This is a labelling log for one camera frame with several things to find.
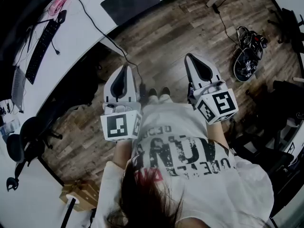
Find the computer mouse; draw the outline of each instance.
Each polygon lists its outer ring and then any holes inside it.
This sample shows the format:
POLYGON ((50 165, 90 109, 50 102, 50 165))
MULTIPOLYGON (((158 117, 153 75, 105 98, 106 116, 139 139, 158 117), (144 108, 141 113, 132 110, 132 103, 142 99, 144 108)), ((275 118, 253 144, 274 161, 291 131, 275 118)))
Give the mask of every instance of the computer mouse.
POLYGON ((66 20, 66 15, 67 15, 67 11, 66 10, 62 10, 59 14, 58 14, 58 23, 62 24, 65 20, 66 20))

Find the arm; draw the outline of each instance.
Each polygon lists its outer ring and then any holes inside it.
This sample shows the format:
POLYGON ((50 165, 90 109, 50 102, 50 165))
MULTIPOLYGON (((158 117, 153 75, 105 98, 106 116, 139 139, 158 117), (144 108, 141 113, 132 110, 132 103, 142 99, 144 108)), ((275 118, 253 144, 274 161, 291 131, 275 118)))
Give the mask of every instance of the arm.
POLYGON ((132 140, 119 141, 116 144, 112 162, 122 169, 125 169, 128 160, 131 158, 132 140))
POLYGON ((212 125, 207 124, 207 133, 209 139, 215 140, 229 149, 228 143, 224 136, 222 123, 219 122, 212 125))

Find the dark hair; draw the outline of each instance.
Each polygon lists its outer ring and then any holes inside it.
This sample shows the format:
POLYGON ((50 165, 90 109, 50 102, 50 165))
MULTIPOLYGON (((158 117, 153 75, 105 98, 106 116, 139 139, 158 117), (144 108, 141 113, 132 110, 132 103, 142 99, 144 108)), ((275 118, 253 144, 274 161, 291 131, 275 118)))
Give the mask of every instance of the dark hair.
POLYGON ((182 207, 171 200, 167 186, 160 192, 154 182, 156 170, 151 168, 145 176, 136 175, 130 162, 125 170, 121 185, 119 206, 109 214, 107 221, 112 228, 166 227, 174 228, 182 207))

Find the black mouse pad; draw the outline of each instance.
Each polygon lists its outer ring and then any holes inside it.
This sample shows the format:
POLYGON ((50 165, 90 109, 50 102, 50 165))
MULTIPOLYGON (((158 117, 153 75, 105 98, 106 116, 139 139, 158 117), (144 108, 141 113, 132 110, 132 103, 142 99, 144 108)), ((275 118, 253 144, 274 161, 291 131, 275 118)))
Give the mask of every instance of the black mouse pad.
POLYGON ((122 25, 159 2, 160 0, 104 0, 100 5, 115 24, 122 25))

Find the person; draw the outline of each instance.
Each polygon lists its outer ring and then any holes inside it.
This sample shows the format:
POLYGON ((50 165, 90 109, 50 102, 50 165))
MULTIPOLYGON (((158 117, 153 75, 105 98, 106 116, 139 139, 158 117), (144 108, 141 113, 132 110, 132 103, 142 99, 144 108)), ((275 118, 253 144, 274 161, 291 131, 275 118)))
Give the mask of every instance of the person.
POLYGON ((104 169, 92 228, 263 227, 274 195, 268 175, 234 156, 221 123, 206 127, 170 90, 149 91, 137 140, 118 142, 104 169))

